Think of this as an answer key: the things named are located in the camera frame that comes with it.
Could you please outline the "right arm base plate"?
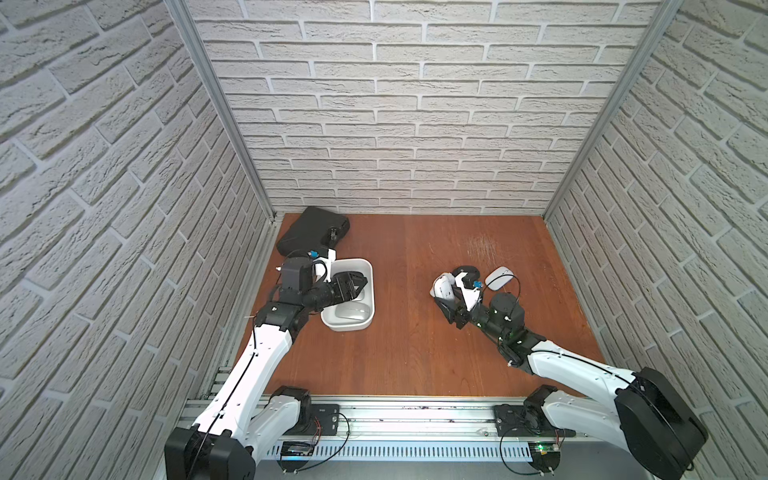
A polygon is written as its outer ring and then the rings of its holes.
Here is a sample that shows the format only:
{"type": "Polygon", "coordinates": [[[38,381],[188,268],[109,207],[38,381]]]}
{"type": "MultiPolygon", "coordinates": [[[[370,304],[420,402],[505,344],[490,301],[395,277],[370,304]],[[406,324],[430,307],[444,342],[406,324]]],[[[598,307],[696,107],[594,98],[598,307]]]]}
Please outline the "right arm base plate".
{"type": "Polygon", "coordinates": [[[498,404],[492,407],[494,424],[499,437],[541,437],[572,438],[576,432],[571,429],[556,429],[533,407],[525,405],[498,404]]]}

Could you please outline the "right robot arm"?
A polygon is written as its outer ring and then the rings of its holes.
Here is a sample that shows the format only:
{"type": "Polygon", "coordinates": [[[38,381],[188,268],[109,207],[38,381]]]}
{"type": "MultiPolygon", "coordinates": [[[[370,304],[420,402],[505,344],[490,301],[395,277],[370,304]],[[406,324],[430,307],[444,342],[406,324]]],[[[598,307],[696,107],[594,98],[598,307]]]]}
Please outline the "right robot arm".
{"type": "Polygon", "coordinates": [[[609,442],[658,479],[679,479],[693,468],[709,434],[661,372],[613,367],[558,346],[525,326],[512,294],[484,305],[480,291],[448,282],[430,294],[449,323],[478,327],[509,366],[570,388],[544,385],[531,394],[527,409],[536,420],[609,442]]]}

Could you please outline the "silver mouse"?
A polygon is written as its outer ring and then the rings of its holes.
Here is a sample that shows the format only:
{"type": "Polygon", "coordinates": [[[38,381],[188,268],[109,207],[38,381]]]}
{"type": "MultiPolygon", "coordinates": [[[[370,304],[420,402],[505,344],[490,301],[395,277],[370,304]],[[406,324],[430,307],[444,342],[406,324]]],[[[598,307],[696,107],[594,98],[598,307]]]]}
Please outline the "silver mouse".
{"type": "Polygon", "coordinates": [[[342,323],[365,323],[369,320],[371,309],[361,302],[346,302],[338,305],[334,313],[342,323]]]}

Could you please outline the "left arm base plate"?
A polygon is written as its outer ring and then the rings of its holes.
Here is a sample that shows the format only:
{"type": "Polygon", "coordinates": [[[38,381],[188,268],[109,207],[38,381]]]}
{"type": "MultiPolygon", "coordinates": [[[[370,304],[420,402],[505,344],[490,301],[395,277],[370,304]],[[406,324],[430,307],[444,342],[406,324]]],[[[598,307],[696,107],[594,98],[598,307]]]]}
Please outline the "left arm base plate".
{"type": "Polygon", "coordinates": [[[307,425],[298,432],[298,435],[311,436],[319,431],[323,437],[335,437],[339,429],[339,411],[340,406],[338,404],[313,404],[309,415],[310,419],[307,425]]]}

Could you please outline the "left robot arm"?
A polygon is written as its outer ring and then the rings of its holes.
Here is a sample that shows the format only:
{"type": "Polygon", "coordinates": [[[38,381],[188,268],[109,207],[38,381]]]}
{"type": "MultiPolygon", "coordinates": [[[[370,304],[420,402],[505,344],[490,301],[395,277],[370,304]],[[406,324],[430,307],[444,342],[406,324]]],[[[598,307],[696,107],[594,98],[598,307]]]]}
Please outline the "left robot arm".
{"type": "Polygon", "coordinates": [[[329,280],[288,278],[287,286],[275,287],[278,297],[252,319],[249,343],[215,398],[190,427],[171,432],[164,446],[168,479],[253,479],[277,440],[309,421],[306,390],[285,388],[263,409],[257,406],[309,317],[357,299],[369,277],[347,271],[329,280]]]}

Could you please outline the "white mouse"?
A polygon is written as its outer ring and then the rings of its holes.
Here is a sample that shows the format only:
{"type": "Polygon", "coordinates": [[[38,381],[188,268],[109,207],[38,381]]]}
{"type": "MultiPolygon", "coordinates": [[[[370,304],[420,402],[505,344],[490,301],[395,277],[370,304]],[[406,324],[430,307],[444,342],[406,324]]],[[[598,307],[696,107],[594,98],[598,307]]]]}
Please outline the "white mouse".
{"type": "Polygon", "coordinates": [[[500,266],[486,277],[485,284],[488,289],[499,291],[514,278],[514,273],[508,267],[500,266]]]}
{"type": "Polygon", "coordinates": [[[451,273],[445,272],[438,276],[430,289],[430,295],[440,303],[454,305],[456,279],[451,273]]]}

